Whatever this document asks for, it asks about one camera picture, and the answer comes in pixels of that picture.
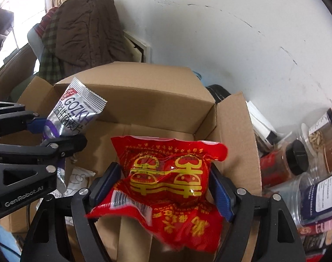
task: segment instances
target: cardboard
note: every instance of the cardboard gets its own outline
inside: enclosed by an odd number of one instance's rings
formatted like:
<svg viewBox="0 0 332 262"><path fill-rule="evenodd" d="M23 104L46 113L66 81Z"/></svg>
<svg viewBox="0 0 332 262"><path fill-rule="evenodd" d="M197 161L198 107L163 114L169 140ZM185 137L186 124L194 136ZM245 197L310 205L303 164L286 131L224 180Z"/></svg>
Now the cardboard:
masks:
<svg viewBox="0 0 332 262"><path fill-rule="evenodd" d="M36 213L36 204L38 200L31 203L30 206L30 222L32 222L35 213ZM0 219L0 225L3 228L11 233L27 233L27 215L26 215L26 207L23 207L14 213L3 217Z"/></svg>
<svg viewBox="0 0 332 262"><path fill-rule="evenodd" d="M190 69L144 63L115 62L80 72L75 77L108 101L98 120L86 131L88 144L76 155L77 166L101 176L109 164L117 160L110 138L118 135L214 140L228 147L228 159L217 163L219 170L237 187L244 187L252 194L261 193L258 152L241 93L215 105L210 93ZM46 116L71 80L72 77L66 78L52 87L35 77L19 102ZM26 132L0 139L3 143L24 145L38 141ZM12 225L15 217L10 216L8 221ZM130 218L101 218L96 226L109 255L117 262L160 259L204 262L212 261L214 257L190 249L174 252ZM257 226L255 224L251 230L243 261L251 260ZM77 248L75 239L71 242Z"/></svg>

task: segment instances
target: brown jacket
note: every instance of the brown jacket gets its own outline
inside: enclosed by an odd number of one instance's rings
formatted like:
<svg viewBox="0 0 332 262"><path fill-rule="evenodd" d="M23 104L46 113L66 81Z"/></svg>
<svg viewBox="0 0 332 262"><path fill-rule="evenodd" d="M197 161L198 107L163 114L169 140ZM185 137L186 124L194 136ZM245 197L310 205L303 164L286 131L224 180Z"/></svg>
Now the brown jacket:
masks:
<svg viewBox="0 0 332 262"><path fill-rule="evenodd" d="M64 61L66 76L114 61L132 62L114 0L67 0L61 8L55 56Z"/></svg>

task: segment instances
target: clear plastic container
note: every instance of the clear plastic container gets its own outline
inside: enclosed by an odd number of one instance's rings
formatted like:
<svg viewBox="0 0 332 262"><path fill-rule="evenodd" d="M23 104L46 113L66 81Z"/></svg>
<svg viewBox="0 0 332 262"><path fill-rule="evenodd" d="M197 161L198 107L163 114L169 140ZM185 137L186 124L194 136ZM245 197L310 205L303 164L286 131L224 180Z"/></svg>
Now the clear plastic container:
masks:
<svg viewBox="0 0 332 262"><path fill-rule="evenodd" d="M312 177L313 183L318 183L328 176L322 153L318 153L317 158L313 158L307 172Z"/></svg>
<svg viewBox="0 0 332 262"><path fill-rule="evenodd" d="M328 232L330 230L332 230L332 219L326 222L315 222L313 224L305 225L298 229L298 233L300 235L315 235L322 232Z"/></svg>
<svg viewBox="0 0 332 262"><path fill-rule="evenodd" d="M317 157L324 145L332 140L332 107L311 127L302 123L298 134L310 154Z"/></svg>
<svg viewBox="0 0 332 262"><path fill-rule="evenodd" d="M262 187L269 188L307 171L308 155L300 140L285 142L260 159Z"/></svg>
<svg viewBox="0 0 332 262"><path fill-rule="evenodd" d="M308 173L318 183L332 175L332 141L328 142L309 166Z"/></svg>
<svg viewBox="0 0 332 262"><path fill-rule="evenodd" d="M304 172L289 181L264 190L263 196L270 197L272 194L278 193L283 198L296 226L301 227L301 193L312 184L312 177L309 173Z"/></svg>
<svg viewBox="0 0 332 262"><path fill-rule="evenodd" d="M302 192L300 219L302 225L332 219L332 175Z"/></svg>

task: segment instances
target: hanging clothes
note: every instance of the hanging clothes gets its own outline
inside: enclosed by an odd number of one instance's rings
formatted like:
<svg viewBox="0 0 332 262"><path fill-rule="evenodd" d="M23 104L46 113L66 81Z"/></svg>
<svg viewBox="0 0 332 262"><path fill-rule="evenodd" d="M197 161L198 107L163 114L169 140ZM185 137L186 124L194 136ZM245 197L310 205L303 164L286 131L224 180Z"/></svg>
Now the hanging clothes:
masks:
<svg viewBox="0 0 332 262"><path fill-rule="evenodd" d="M53 7L49 9L46 15L42 17L41 22L39 24L35 24L27 34L29 45L34 51L39 61L41 60L42 52L45 48L42 42L42 36L45 32L47 25L51 22L51 18L57 9L58 7Z"/></svg>
<svg viewBox="0 0 332 262"><path fill-rule="evenodd" d="M114 0L67 0L42 36L39 76L54 84L114 61L132 62Z"/></svg>

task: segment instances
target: metal screw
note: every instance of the metal screw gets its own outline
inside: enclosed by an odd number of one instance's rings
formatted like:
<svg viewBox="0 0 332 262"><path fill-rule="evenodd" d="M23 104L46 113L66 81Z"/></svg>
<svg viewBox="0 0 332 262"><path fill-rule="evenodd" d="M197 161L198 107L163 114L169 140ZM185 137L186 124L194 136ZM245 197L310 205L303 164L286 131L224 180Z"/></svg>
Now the metal screw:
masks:
<svg viewBox="0 0 332 262"><path fill-rule="evenodd" d="M46 171L48 171L49 173L53 173L53 172L55 172L55 166L53 166L53 165L48 165L48 166L46 166Z"/></svg>
<svg viewBox="0 0 332 262"><path fill-rule="evenodd" d="M79 194L80 195L86 195L88 193L88 189L87 188L82 188L79 190Z"/></svg>
<svg viewBox="0 0 332 262"><path fill-rule="evenodd" d="M281 200L281 196L279 194L273 194L273 199L275 201L280 201Z"/></svg>
<svg viewBox="0 0 332 262"><path fill-rule="evenodd" d="M53 149L57 149L58 148L58 144L52 143L52 144L50 144L50 147L53 148Z"/></svg>
<svg viewBox="0 0 332 262"><path fill-rule="evenodd" d="M244 188L238 188L236 190L237 194L239 195L245 195L246 194L246 190Z"/></svg>

